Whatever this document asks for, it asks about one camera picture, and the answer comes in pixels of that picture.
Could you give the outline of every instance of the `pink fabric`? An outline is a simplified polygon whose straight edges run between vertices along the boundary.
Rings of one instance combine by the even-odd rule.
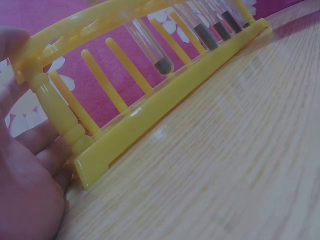
[[[299,2],[299,0],[257,0],[257,4],[255,5],[257,8],[257,17],[265,17],[270,13],[288,7],[296,2]],[[45,27],[87,7],[88,4],[84,0],[0,1],[0,24],[25,28],[29,30],[31,34],[35,34]],[[162,37],[160,37],[159,33],[153,29],[147,17],[144,17],[143,20],[171,58],[175,69],[180,68],[183,64],[182,61],[171,50],[168,44],[165,43]],[[177,31],[172,35],[192,59],[198,55],[192,44],[182,41]],[[65,55],[65,63],[58,70],[58,73],[74,80],[74,95],[100,127],[114,118],[118,114],[118,111],[82,60],[81,51],[83,49],[89,49],[91,51],[106,76],[128,105],[133,104],[143,96],[143,92],[139,86],[105,45],[105,39],[107,37],[113,37],[115,39],[153,87],[164,80],[164,77],[159,75],[149,63],[148,59],[123,26]],[[11,118],[9,117],[8,119],[9,121],[13,121],[15,116],[11,116]]]
[[[253,5],[256,8],[255,19],[265,18],[303,0],[257,0]]]

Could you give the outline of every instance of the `wood grain surface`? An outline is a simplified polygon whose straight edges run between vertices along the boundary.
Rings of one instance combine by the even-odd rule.
[[[88,191],[57,240],[319,240],[320,1],[249,44]]]

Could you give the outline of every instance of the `soil in test tube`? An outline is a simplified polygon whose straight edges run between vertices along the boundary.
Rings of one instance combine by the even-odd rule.
[[[250,26],[250,22],[245,23],[242,27],[245,29]]]
[[[229,11],[225,11],[221,14],[221,16],[224,18],[224,20],[230,25],[230,27],[233,29],[233,31],[238,34],[242,31],[241,27],[235,20],[235,18],[230,14]]]
[[[231,38],[230,34],[227,32],[221,22],[217,22],[215,25],[213,25],[213,28],[220,35],[223,41],[227,41]]]
[[[159,60],[154,66],[161,75],[166,76],[172,72],[172,64],[166,57]]]
[[[196,34],[201,38],[203,43],[207,46],[209,50],[214,50],[219,47],[219,44],[213,34],[208,30],[206,25],[200,23],[194,28]]]

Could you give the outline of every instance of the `test tube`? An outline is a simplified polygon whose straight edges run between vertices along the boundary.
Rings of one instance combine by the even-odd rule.
[[[175,0],[168,0],[173,9],[179,14],[182,20],[200,39],[202,45],[205,45],[210,51],[219,47],[215,36],[209,31],[206,25],[198,17],[197,13],[186,3],[175,4]]]
[[[237,8],[233,3],[234,0],[217,0],[217,1],[220,1],[229,9],[229,11],[233,14],[233,16],[235,16],[238,22],[241,23],[243,28],[247,28],[250,26],[250,22],[246,22],[244,18],[241,16],[241,14],[237,11]]]
[[[208,5],[220,14],[223,19],[229,24],[233,31],[238,34],[242,31],[242,27],[239,25],[235,17],[231,14],[231,11],[220,0],[204,0]]]
[[[126,29],[157,71],[164,76],[171,75],[174,70],[172,62],[160,47],[157,40],[150,33],[144,22],[137,17],[133,10],[126,9],[121,13],[125,20],[128,21],[125,24]]]
[[[197,7],[197,9],[201,12],[205,19],[213,26],[213,28],[216,30],[223,41],[227,41],[231,38],[230,33],[220,22],[217,13],[212,10],[212,8],[206,1],[191,0],[191,2]]]

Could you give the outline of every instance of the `yellow test tube rack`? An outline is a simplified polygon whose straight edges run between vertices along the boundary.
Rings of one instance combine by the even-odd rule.
[[[233,0],[243,19],[250,26],[232,37],[214,51],[205,51],[197,39],[188,32],[180,17],[173,11],[170,16],[185,29],[200,56],[191,60],[177,42],[155,19],[152,25],[184,62],[184,66],[163,83],[152,88],[131,60],[111,38],[106,44],[132,75],[145,96],[132,106],[127,106],[108,78],[104,75],[90,52],[82,57],[101,87],[110,97],[120,114],[100,129],[80,105],[72,92],[54,71],[49,76],[68,105],[50,84],[43,68],[57,58],[88,41],[125,24],[119,17],[124,8],[133,8],[139,17],[170,7],[166,0],[108,0],[67,17],[32,36],[17,52],[9,57],[19,84],[28,82],[36,94],[48,119],[64,140],[72,146],[72,162],[85,189],[92,186],[109,165],[134,144],[145,132],[179,104],[197,86],[207,80],[233,55],[255,39],[270,24],[265,19],[254,20],[241,0]],[[184,3],[186,0],[175,0]],[[46,46],[56,40],[49,48]]]

